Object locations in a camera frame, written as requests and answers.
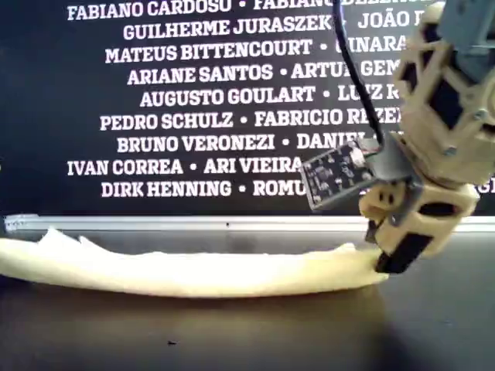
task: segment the black banner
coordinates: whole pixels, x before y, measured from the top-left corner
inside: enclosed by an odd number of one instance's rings
[[[4,2],[2,213],[309,215],[301,160],[371,135],[330,3]],[[342,3],[358,70],[398,130],[391,74],[431,2]],[[357,200],[329,214],[355,215]]]

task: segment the dark surface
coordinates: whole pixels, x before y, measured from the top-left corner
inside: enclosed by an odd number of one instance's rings
[[[83,235],[131,254],[298,253],[362,238],[360,233]],[[460,234],[442,256],[378,288],[299,298],[183,301],[4,287],[0,370],[490,370],[492,241],[488,233]]]

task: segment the table surface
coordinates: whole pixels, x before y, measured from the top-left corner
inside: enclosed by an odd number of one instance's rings
[[[82,234],[129,254],[297,254],[362,239],[361,233]],[[0,370],[490,370],[493,237],[457,234],[444,254],[378,287],[293,298],[172,300],[3,282]]]

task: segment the black cable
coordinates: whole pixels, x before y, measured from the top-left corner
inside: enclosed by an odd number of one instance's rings
[[[333,0],[332,18],[333,28],[335,29],[335,33],[337,36],[337,42],[339,43],[339,48],[342,52],[343,61],[345,62],[345,64],[347,65],[347,69],[349,70],[350,79],[353,81],[353,84],[356,87],[361,103],[363,104],[364,111],[366,112],[368,122],[370,123],[371,128],[377,136],[378,144],[380,145],[380,147],[383,147],[384,135],[381,131],[381,124],[378,120],[377,112],[374,109],[373,102],[371,102],[370,96],[366,90],[366,87],[364,86],[364,83],[361,81],[359,73],[356,70],[356,66],[354,66],[353,58],[350,55],[349,50],[347,49],[346,30],[343,26],[343,10],[342,5],[340,4],[340,0]]]

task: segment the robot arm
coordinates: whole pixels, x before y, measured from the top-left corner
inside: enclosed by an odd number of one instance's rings
[[[401,133],[361,139],[302,166],[309,205],[360,200],[376,270],[399,274],[443,249],[476,208],[495,168],[495,2],[430,5],[401,54],[394,83]]]

